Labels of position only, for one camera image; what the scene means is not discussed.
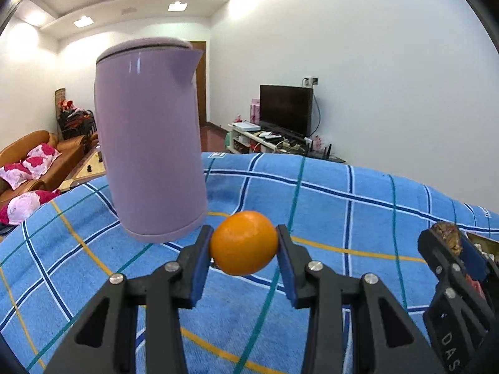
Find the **small orange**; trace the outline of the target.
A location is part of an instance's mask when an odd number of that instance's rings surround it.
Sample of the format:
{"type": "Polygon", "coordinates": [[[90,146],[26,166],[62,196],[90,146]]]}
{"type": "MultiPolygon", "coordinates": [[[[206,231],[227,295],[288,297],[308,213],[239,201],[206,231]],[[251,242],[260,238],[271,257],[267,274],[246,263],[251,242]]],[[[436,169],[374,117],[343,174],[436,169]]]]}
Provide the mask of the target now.
{"type": "Polygon", "coordinates": [[[269,264],[278,252],[278,233],[262,213],[241,211],[225,219],[210,239],[210,254],[225,274],[246,276],[269,264]]]}

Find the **pink metal tin box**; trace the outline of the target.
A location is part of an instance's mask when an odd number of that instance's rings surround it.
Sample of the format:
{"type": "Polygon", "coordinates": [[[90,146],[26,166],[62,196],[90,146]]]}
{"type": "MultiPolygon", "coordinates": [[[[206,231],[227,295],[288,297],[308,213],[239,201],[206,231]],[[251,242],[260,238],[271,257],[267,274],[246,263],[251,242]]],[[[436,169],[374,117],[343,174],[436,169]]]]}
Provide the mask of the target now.
{"type": "Polygon", "coordinates": [[[468,240],[483,254],[498,264],[499,242],[490,238],[477,235],[471,231],[465,232],[468,240]]]}

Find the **wooden coffee table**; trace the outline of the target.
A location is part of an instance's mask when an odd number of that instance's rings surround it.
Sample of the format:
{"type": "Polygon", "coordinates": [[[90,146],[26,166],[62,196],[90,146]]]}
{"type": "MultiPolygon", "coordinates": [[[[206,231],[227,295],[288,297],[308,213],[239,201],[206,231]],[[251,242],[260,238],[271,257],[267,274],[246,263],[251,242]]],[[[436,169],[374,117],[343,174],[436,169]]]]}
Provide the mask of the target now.
{"type": "Polygon", "coordinates": [[[92,148],[83,160],[70,172],[60,184],[59,190],[67,192],[72,188],[87,183],[95,178],[105,176],[106,169],[101,155],[101,145],[92,148]]]}

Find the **purple electric kettle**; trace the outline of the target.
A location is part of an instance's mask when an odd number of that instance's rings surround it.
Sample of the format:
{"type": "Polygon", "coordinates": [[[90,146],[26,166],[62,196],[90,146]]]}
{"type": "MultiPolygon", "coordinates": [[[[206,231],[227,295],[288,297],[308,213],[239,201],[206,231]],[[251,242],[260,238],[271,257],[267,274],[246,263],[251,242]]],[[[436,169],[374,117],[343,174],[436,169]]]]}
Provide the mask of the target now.
{"type": "Polygon", "coordinates": [[[140,242],[178,240],[205,219],[195,71],[187,41],[151,37],[104,51],[95,65],[95,119],[113,204],[140,242]]]}

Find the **white tv stand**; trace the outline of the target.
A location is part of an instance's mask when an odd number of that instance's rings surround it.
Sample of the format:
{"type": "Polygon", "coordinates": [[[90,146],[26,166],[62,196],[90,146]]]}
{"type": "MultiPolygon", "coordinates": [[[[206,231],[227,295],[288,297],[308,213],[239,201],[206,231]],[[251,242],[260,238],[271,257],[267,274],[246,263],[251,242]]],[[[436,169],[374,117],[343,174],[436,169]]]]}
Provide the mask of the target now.
{"type": "Polygon", "coordinates": [[[331,144],[322,144],[318,137],[302,138],[291,132],[261,129],[246,121],[228,124],[225,144],[226,150],[236,155],[288,154],[346,164],[345,160],[333,155],[331,144]]]}

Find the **orange leather sofa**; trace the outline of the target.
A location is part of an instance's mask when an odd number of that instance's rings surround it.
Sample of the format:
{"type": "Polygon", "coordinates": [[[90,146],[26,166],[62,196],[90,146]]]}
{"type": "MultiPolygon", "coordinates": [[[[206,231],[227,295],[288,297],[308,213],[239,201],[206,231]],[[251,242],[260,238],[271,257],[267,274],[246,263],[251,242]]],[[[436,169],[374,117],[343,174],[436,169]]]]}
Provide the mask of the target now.
{"type": "Polygon", "coordinates": [[[1,150],[1,205],[28,192],[56,190],[97,142],[96,133],[60,140],[46,130],[13,142],[1,150]]]}

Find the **pink floral cushion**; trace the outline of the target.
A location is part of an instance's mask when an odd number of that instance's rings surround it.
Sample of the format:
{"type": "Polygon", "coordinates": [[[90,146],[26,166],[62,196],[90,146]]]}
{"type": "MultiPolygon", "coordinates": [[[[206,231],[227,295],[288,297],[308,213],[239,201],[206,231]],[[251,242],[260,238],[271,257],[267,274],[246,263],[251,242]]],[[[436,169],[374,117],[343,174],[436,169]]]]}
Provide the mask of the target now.
{"type": "Polygon", "coordinates": [[[11,161],[1,167],[1,179],[13,190],[23,183],[38,180],[62,154],[49,144],[39,144],[21,161],[11,161]]]}

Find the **black television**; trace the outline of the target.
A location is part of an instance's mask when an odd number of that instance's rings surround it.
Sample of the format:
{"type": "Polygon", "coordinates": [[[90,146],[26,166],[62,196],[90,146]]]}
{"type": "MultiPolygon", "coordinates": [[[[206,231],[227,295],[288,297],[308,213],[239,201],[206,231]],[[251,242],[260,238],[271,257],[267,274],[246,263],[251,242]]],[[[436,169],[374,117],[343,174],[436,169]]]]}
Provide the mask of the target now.
{"type": "Polygon", "coordinates": [[[298,136],[311,132],[312,89],[306,87],[262,84],[260,119],[262,127],[277,127],[298,136]]]}

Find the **brown wooden door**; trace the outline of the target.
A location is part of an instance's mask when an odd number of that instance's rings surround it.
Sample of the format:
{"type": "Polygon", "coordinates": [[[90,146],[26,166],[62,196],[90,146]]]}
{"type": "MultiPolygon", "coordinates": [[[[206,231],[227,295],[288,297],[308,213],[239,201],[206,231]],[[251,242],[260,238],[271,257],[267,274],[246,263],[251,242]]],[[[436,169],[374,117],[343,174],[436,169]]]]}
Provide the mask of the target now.
{"type": "Polygon", "coordinates": [[[202,51],[202,57],[195,71],[198,118],[201,127],[206,125],[206,42],[192,41],[193,49],[202,51]]]}

